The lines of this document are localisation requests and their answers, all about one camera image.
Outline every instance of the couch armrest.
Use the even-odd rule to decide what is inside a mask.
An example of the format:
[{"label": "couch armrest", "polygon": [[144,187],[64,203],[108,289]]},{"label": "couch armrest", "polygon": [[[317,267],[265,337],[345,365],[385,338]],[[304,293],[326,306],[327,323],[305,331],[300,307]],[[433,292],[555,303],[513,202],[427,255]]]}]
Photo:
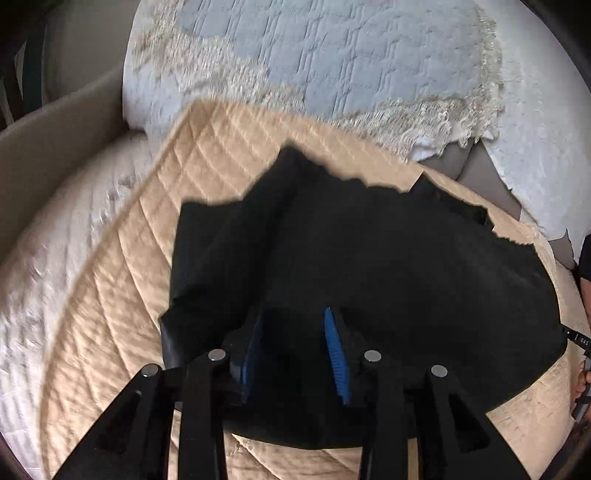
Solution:
[{"label": "couch armrest", "polygon": [[56,188],[126,129],[123,65],[0,133],[0,261]]}]

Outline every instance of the black cloth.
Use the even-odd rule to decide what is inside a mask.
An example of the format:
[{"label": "black cloth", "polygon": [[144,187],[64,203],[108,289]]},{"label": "black cloth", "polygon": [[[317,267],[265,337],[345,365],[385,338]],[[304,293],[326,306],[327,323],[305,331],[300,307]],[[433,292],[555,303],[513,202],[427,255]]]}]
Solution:
[{"label": "black cloth", "polygon": [[217,348],[253,308],[266,371],[228,428],[304,448],[361,445],[363,415],[336,396],[326,307],[399,359],[406,388],[430,366],[452,369],[487,411],[564,353],[553,284],[532,245],[491,231],[486,209],[422,177],[408,193],[341,180],[293,147],[243,201],[181,209],[164,362]]},{"label": "black cloth", "polygon": [[579,277],[591,281],[591,235],[585,237],[579,258]]}]

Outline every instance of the beige quilted blanket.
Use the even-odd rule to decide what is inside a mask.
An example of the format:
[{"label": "beige quilted blanket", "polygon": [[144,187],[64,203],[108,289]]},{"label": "beige quilted blanket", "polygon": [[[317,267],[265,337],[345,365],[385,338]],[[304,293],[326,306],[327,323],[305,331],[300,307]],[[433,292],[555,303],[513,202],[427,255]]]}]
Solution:
[{"label": "beige quilted blanket", "polygon": [[[589,330],[574,282],[557,269],[539,232],[465,187],[327,125],[246,105],[197,100],[179,120],[152,174],[104,234],[66,304],[40,405],[40,445],[48,476],[128,380],[144,364],[161,363],[157,319],[167,308],[174,234],[183,200],[222,202],[240,197],[286,140],[294,140],[343,177],[358,176],[369,184],[408,190],[426,171],[450,193],[486,206],[498,235],[535,245],[557,287],[563,323]],[[534,385],[489,413],[534,479],[572,426],[571,386],[581,357],[576,347],[569,346]],[[358,449],[309,452],[231,434],[225,440],[231,479],[356,478]],[[171,450],[173,474],[176,447]],[[410,477],[415,478],[416,460],[411,463]]]}]

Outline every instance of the metal screw head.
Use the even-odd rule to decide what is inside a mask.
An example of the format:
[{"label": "metal screw head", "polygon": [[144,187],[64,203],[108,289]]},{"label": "metal screw head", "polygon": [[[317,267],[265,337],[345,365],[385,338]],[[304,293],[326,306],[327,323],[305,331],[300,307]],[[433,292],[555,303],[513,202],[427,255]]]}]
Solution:
[{"label": "metal screw head", "polygon": [[226,358],[226,351],[221,348],[214,348],[207,354],[207,357],[209,357],[212,362],[219,362]]},{"label": "metal screw head", "polygon": [[433,365],[431,367],[431,373],[436,377],[443,378],[447,376],[447,368],[443,365]]},{"label": "metal screw head", "polygon": [[142,375],[145,377],[153,377],[155,374],[158,373],[160,367],[156,364],[148,364],[144,365],[142,368]]},{"label": "metal screw head", "polygon": [[363,357],[371,363],[379,362],[382,359],[382,354],[379,353],[377,350],[367,350]]}]

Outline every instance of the lace trim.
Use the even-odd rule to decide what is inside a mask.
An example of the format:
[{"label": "lace trim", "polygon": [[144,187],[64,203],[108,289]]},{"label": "lace trim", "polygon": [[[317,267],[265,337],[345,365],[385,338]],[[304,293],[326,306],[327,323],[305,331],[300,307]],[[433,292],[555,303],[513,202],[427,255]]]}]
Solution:
[{"label": "lace trim", "polygon": [[[199,38],[176,28],[182,4],[183,0],[161,0],[150,5],[151,24],[138,34],[133,46],[136,71],[152,62],[158,72],[176,80],[180,95],[191,98],[225,98],[307,114],[303,95],[297,89],[269,82],[267,68],[237,56],[229,40]],[[316,119],[370,138],[402,158],[410,155],[417,142],[441,154],[450,142],[465,147],[470,137],[476,141],[496,138],[496,116],[503,110],[499,94],[501,49],[495,22],[484,10],[475,8],[482,35],[480,85],[466,97],[390,100],[369,112]]]}]

